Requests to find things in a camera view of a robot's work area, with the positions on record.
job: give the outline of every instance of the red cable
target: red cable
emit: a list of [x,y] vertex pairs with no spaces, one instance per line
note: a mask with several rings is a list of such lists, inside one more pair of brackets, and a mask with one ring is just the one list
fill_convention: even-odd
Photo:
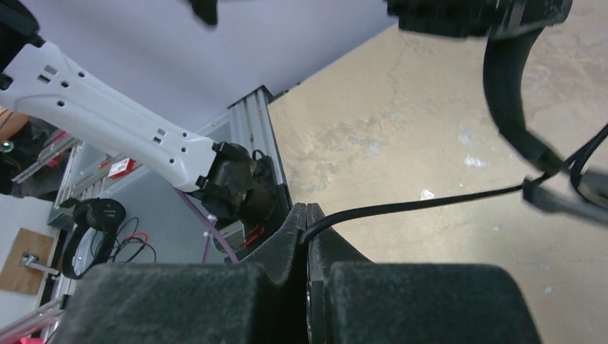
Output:
[[252,230],[248,231],[247,234],[245,234],[245,238],[247,238],[249,235],[251,235],[251,233],[253,233],[259,226],[260,226],[259,224],[256,224]]
[[131,240],[133,237],[143,237],[143,244],[147,244],[148,243],[148,235],[147,233],[143,232],[143,231],[137,231],[133,234],[131,234],[130,236],[127,236],[125,238],[125,242],[128,242],[129,240]]
[[243,246],[244,246],[244,247],[248,247],[249,245],[253,244],[253,242],[254,242],[254,241],[257,239],[257,238],[259,238],[260,236],[262,236],[262,234],[264,234],[264,231],[265,231],[265,230],[266,230],[266,227],[263,227],[263,228],[262,228],[262,231],[261,231],[259,234],[255,235],[255,236],[253,236],[251,239],[247,240],[247,241],[246,241],[246,242],[243,244]]

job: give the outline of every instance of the black foam pad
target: black foam pad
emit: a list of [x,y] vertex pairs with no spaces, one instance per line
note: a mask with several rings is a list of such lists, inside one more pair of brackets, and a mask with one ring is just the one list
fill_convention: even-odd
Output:
[[332,343],[540,343],[507,272],[488,265],[335,263]]
[[105,264],[67,305],[56,343],[263,343],[264,299],[274,290],[258,264]]

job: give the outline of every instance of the black plastic mount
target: black plastic mount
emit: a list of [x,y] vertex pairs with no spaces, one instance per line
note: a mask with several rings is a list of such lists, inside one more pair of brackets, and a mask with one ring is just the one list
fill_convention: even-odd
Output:
[[218,22],[217,0],[188,0],[192,11],[203,23],[209,27],[215,27]]
[[405,31],[502,39],[566,20],[572,0],[384,0]]
[[597,171],[590,171],[582,176],[579,190],[595,201],[595,204],[567,199],[528,179],[524,181],[523,199],[548,214],[567,214],[601,226],[608,226],[606,207],[608,183],[606,182],[608,176]]
[[[126,214],[125,207],[114,199],[87,199],[77,204],[72,213],[76,228],[63,251],[63,275],[72,280],[80,280],[95,265],[106,263],[114,250],[118,227],[125,220]],[[74,257],[85,233],[91,228],[100,231],[103,238],[89,266],[77,274],[73,265]]]
[[254,159],[235,143],[215,143],[216,158],[209,175],[199,177],[191,195],[220,221],[242,221],[255,226],[267,220],[277,203],[277,181],[272,159]]
[[13,79],[4,70],[26,44],[41,47],[40,25],[18,0],[0,0],[0,90],[9,88]]

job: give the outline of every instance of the metal bracket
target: metal bracket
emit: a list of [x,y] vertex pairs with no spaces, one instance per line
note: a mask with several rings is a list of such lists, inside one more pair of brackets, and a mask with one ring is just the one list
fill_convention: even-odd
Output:
[[546,213],[569,214],[602,226],[608,226],[608,209],[594,204],[565,199],[528,179],[524,181],[523,199]]
[[21,254],[21,259],[19,260],[20,267],[30,267],[32,269],[40,270],[42,272],[46,272],[51,276],[59,275],[59,270],[53,269],[52,267],[48,267],[46,265],[40,264],[38,262],[39,257],[35,254],[31,254],[29,252],[23,252]]
[[19,343],[21,338],[56,323],[63,315],[69,297],[69,295],[58,297],[0,328],[0,343]]
[[57,141],[51,142],[40,152],[35,163],[12,179],[13,183],[23,183],[26,179],[40,171],[41,168],[45,167],[51,160],[73,147],[77,142],[78,139],[71,135],[67,135]]

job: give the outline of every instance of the white ceiling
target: white ceiling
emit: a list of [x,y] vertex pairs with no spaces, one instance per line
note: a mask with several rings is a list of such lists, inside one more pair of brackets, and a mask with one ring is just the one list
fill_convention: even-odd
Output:
[[214,31],[179,0],[22,1],[45,39],[188,129],[260,85],[293,87],[395,22],[382,0],[220,1]]

